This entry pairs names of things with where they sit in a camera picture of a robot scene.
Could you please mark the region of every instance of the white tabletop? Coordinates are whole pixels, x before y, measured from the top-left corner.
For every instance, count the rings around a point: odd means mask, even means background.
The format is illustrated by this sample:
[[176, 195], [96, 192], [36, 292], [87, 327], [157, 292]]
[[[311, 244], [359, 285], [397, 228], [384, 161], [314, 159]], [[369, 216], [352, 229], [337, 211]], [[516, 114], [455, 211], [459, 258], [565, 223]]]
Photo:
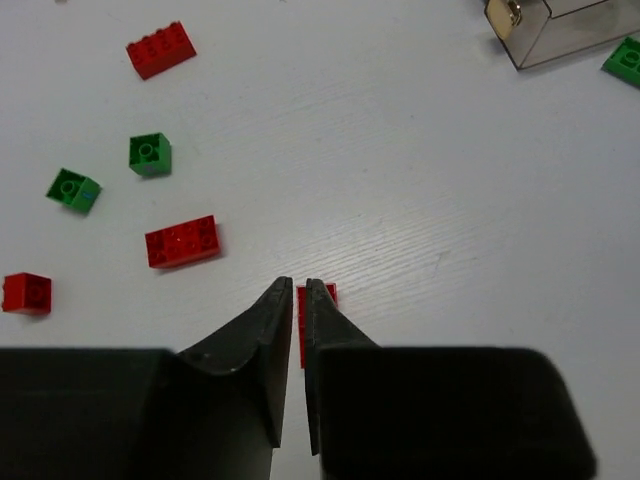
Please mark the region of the white tabletop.
[[[338, 284], [389, 345], [513, 345], [562, 371], [601, 478], [640, 471], [640, 148], [613, 46], [517, 73], [481, 0], [4, 0], [0, 273], [54, 279], [2, 345], [182, 349], [279, 275]], [[181, 20], [198, 56], [125, 52]], [[130, 136], [164, 132], [141, 180]], [[104, 190], [83, 218], [60, 167]], [[158, 274], [144, 233], [214, 214], [225, 254]], [[297, 336], [272, 478], [319, 478]]]

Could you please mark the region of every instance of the green 2x2 brick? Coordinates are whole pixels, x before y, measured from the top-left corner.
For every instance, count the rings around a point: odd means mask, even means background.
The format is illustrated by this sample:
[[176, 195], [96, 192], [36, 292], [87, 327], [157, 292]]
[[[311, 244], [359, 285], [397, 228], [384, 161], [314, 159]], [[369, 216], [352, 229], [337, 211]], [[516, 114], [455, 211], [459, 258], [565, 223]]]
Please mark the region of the green 2x2 brick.
[[602, 69], [631, 85], [640, 87], [640, 42], [627, 37], [604, 62]]
[[89, 177], [63, 168], [47, 192], [47, 198], [78, 212], [87, 213], [98, 198], [100, 190], [100, 185]]
[[131, 137], [129, 168], [143, 177], [171, 173], [171, 145], [162, 133]]

